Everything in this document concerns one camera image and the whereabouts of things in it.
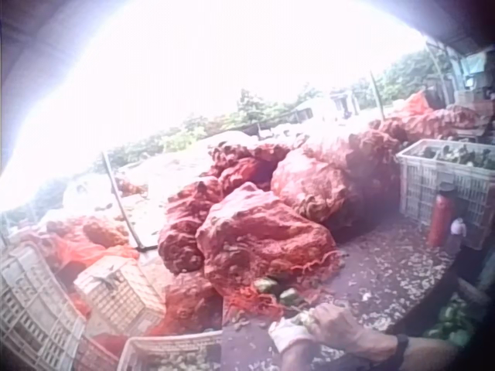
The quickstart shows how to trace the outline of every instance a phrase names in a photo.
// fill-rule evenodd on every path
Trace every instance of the building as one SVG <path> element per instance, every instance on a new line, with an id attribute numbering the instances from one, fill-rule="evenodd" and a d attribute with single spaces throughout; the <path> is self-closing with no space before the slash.
<path id="1" fill-rule="evenodd" d="M 348 90 L 325 97 L 316 97 L 295 108 L 299 122 L 334 122 L 359 114 L 359 104 L 353 92 Z"/>

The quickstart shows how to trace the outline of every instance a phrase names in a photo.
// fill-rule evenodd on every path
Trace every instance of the plastic crate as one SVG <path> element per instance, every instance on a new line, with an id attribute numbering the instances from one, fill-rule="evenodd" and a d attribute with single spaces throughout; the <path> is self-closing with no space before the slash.
<path id="1" fill-rule="evenodd" d="M 33 369 L 70 369 L 86 319 L 32 243 L 3 255 L 1 267 L 2 347 Z"/>
<path id="2" fill-rule="evenodd" d="M 77 276 L 74 286 L 115 334 L 144 335 L 165 315 L 162 299 L 131 258 L 102 257 Z"/>
<path id="3" fill-rule="evenodd" d="M 195 335 L 130 338 L 122 351 L 118 371 L 158 371 L 165 369 L 164 362 L 181 355 L 184 360 L 201 352 L 208 359 L 208 370 L 220 369 L 222 331 Z M 174 370 L 181 370 L 172 364 Z"/>
<path id="4" fill-rule="evenodd" d="M 84 336 L 77 347 L 73 371 L 115 371 L 118 358 L 103 346 Z"/>
<path id="5" fill-rule="evenodd" d="M 463 204 L 462 216 L 467 226 L 464 242 L 480 249 L 491 231 L 495 210 L 495 171 L 418 157 L 425 147 L 439 150 L 444 145 L 452 149 L 465 145 L 469 151 L 476 152 L 489 149 L 492 151 L 490 157 L 495 158 L 492 145 L 458 141 L 423 139 L 406 148 L 397 155 L 401 164 L 401 213 L 429 225 L 440 182 L 452 183 Z"/>

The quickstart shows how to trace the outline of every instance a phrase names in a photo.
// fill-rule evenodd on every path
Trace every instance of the white glove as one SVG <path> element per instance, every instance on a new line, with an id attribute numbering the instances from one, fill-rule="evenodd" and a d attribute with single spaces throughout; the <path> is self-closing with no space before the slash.
<path id="1" fill-rule="evenodd" d="M 298 341 L 315 341 L 305 326 L 297 325 L 291 319 L 286 318 L 282 318 L 279 322 L 273 322 L 268 329 L 268 334 L 273 339 L 279 353 L 283 353 Z"/>
<path id="2" fill-rule="evenodd" d="M 464 224 L 463 218 L 457 218 L 450 225 L 450 233 L 455 235 L 466 236 L 466 224 Z"/>

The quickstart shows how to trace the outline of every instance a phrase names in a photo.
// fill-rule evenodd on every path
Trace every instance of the crate of vegetables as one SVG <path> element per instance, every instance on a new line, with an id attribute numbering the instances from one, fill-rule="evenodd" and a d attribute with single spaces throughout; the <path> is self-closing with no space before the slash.
<path id="1" fill-rule="evenodd" d="M 222 331 L 130 338 L 117 371 L 220 370 Z"/>
<path id="2" fill-rule="evenodd" d="M 430 224 L 441 182 L 456 186 L 458 214 L 467 225 L 465 243 L 481 248 L 495 210 L 495 146 L 423 139 L 398 155 L 401 212 Z"/>

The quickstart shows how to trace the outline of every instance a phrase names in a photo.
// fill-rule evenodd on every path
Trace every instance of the sky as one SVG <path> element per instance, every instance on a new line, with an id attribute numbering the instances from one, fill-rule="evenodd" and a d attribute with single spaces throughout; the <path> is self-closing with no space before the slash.
<path id="1" fill-rule="evenodd" d="M 235 111 L 242 87 L 290 101 L 305 83 L 343 86 L 423 45 L 357 0 L 130 0 L 29 112 L 0 177 L 0 211 L 80 171 L 102 148 L 191 113 Z"/>

